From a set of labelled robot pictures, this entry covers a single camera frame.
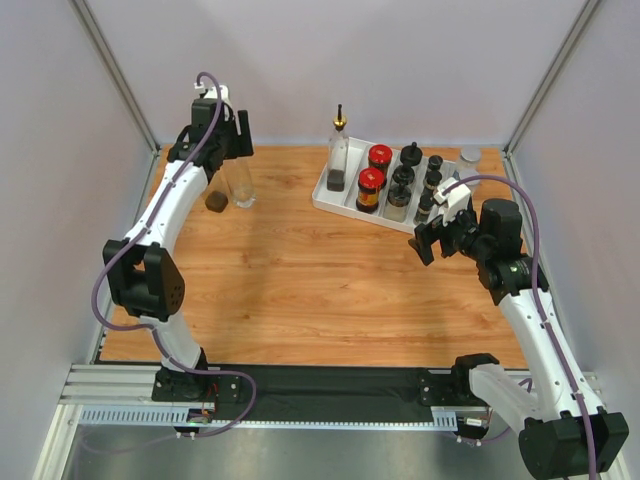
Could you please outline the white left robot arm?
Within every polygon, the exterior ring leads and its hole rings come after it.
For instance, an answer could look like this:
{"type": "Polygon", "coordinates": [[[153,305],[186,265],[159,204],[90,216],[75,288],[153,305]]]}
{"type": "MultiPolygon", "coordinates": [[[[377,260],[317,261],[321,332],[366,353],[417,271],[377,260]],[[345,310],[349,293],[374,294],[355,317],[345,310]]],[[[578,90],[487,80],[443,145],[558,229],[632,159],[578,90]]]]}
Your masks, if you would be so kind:
{"type": "Polygon", "coordinates": [[[142,217],[124,239],[103,247],[112,301],[136,319],[135,329],[150,332],[161,352],[151,395],[155,401],[208,403],[218,392],[204,350],[184,318],[186,286],[173,252],[193,204],[223,162],[252,153],[247,111],[235,111],[225,93],[200,94],[142,217]]]}

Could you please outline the oil bottle with dark sauce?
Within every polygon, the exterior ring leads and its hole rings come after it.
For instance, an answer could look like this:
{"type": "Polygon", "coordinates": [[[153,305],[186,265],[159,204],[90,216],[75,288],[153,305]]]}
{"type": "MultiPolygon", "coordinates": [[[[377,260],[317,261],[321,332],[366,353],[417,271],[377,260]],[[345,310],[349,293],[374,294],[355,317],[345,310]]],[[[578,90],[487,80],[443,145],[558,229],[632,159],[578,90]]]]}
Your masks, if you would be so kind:
{"type": "Polygon", "coordinates": [[[228,204],[228,187],[223,172],[219,170],[208,186],[205,207],[211,212],[222,213],[228,204]]]}

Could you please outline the clear oil bottle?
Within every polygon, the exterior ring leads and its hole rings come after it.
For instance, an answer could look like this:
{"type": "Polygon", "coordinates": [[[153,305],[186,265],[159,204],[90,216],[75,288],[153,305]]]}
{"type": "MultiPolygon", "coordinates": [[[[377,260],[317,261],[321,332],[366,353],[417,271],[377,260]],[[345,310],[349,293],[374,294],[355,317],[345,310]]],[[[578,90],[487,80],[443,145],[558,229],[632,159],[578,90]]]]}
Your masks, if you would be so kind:
{"type": "Polygon", "coordinates": [[[256,200],[256,194],[248,160],[246,158],[227,160],[225,169],[233,203],[240,208],[251,208],[256,200]]]}

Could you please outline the silver-top pepper grinder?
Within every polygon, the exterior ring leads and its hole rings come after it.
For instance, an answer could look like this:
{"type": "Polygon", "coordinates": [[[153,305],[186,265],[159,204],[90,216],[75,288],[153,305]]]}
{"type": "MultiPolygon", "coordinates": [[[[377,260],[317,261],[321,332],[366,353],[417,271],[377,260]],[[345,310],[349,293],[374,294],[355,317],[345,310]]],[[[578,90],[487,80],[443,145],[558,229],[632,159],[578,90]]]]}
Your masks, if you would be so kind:
{"type": "Polygon", "coordinates": [[[431,155],[428,158],[427,163],[427,171],[428,172],[439,172],[444,163],[444,159],[440,155],[431,155]]]}

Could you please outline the silver-lid salt shaker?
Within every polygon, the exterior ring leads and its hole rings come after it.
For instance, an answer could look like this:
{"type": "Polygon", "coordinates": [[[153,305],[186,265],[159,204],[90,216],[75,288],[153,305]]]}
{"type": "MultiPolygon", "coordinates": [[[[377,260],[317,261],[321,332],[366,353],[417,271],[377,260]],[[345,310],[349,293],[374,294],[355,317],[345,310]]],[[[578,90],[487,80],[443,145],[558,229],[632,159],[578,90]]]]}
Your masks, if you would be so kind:
{"type": "Polygon", "coordinates": [[[482,151],[478,147],[466,146],[460,149],[455,162],[455,171],[460,173],[465,170],[476,171],[482,159],[482,151]]]}
{"type": "Polygon", "coordinates": [[[473,168],[456,170],[454,172],[453,178],[455,179],[454,187],[457,187],[459,183],[465,180],[464,186],[470,191],[471,197],[474,196],[481,183],[479,172],[473,168]]]}

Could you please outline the black-lid glass condiment jar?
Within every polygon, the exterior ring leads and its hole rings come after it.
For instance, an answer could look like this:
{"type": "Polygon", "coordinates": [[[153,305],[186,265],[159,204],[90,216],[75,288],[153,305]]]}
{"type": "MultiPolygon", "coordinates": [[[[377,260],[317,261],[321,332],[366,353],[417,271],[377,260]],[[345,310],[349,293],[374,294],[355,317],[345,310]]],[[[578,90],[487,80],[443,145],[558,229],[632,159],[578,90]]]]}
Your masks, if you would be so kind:
{"type": "Polygon", "coordinates": [[[400,162],[403,166],[415,168],[423,158],[423,152],[416,142],[404,146],[400,151],[400,162]]]}

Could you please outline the small dark spice jar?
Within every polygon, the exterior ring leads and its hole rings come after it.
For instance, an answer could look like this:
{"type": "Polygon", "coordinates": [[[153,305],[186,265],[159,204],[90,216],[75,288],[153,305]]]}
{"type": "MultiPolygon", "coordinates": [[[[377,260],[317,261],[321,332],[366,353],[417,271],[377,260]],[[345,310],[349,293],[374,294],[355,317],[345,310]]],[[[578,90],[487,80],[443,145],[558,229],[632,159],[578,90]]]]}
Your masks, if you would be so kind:
{"type": "Polygon", "coordinates": [[[441,181],[442,174],[440,171],[428,170],[423,179],[423,194],[432,197],[441,181]]]}

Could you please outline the glass jar with white granules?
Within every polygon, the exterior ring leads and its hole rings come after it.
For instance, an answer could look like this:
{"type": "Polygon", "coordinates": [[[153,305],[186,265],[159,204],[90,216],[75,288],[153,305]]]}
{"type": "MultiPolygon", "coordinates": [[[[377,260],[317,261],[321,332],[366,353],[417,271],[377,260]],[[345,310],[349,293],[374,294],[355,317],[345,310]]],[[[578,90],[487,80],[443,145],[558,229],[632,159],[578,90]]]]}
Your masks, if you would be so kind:
{"type": "Polygon", "coordinates": [[[403,222],[411,200],[411,191],[406,184],[395,184],[388,193],[383,217],[388,220],[403,222]]]}

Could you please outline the red-lid sauce bottle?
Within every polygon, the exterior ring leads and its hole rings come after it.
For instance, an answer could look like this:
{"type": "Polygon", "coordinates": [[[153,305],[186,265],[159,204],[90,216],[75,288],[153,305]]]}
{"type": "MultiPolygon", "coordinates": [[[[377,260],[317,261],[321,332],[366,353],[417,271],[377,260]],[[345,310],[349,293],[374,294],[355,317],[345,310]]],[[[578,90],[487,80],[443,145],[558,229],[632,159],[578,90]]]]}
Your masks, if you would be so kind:
{"type": "Polygon", "coordinates": [[[359,211],[371,214],[377,210],[384,182],[384,174],[375,167],[367,167],[360,171],[357,177],[356,197],[356,208],[359,211]]]}

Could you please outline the tall bottle with dark sauce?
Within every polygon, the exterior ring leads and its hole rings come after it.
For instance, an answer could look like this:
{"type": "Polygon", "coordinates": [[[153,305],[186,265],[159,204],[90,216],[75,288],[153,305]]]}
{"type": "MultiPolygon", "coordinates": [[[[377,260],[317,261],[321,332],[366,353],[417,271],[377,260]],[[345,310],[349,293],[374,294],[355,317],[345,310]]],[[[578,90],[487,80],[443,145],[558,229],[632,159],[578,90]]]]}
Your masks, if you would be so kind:
{"type": "Polygon", "coordinates": [[[337,114],[333,120],[333,131],[329,142],[329,159],[327,162],[326,186],[329,191],[341,192],[345,188],[345,172],[348,157],[349,138],[345,128],[347,117],[342,111],[342,105],[337,107],[337,114]]]}

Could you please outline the small black-cap spice jar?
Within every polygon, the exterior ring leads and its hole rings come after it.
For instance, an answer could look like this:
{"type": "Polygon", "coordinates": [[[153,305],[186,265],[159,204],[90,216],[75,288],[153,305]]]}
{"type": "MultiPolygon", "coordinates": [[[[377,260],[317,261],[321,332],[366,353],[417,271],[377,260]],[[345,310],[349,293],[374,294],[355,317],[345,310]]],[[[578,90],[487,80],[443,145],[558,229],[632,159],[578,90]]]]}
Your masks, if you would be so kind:
{"type": "Polygon", "coordinates": [[[434,199],[429,194],[424,194],[420,197],[415,215],[414,215],[414,223],[416,225],[421,223],[426,223],[431,214],[431,210],[434,206],[434,199]]]}

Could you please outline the red-lid sauce jar front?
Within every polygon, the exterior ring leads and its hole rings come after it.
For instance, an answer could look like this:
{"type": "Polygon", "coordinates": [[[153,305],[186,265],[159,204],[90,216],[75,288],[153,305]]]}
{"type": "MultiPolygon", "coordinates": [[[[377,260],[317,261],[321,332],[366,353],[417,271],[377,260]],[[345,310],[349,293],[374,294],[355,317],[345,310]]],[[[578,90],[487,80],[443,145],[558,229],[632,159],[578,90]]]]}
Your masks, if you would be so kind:
{"type": "Polygon", "coordinates": [[[393,158],[392,149],[384,144],[374,144],[368,150],[368,164],[371,168],[379,170],[384,177],[387,176],[389,166],[393,158]]]}

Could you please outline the glass jar with brown lumps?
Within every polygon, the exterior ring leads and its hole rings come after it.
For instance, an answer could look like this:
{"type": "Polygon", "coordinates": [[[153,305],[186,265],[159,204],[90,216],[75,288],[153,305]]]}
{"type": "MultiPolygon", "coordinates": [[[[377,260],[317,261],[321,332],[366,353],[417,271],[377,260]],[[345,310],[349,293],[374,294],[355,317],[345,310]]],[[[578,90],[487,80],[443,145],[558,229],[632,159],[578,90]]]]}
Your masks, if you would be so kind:
{"type": "Polygon", "coordinates": [[[415,172],[410,166],[400,165],[395,168],[392,174],[392,180],[395,184],[412,186],[415,182],[415,172]]]}

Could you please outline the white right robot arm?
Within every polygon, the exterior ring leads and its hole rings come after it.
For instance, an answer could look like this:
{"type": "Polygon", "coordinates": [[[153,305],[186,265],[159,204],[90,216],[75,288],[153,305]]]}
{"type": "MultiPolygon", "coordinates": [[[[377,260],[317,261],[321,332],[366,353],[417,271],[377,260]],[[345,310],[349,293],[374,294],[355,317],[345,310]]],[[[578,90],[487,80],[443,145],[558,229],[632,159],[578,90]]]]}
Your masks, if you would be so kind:
{"type": "Polygon", "coordinates": [[[608,471],[629,436],[619,412],[608,412],[572,356],[554,311],[544,273],[523,250],[518,205],[489,199],[479,213],[453,217],[430,201],[413,247],[423,264],[443,256],[472,259],[481,284],[509,321],[525,356],[534,393],[524,391],[489,354],[457,358],[450,390],[464,405],[487,403],[517,434],[522,460],[536,479],[599,475],[608,471]]]}

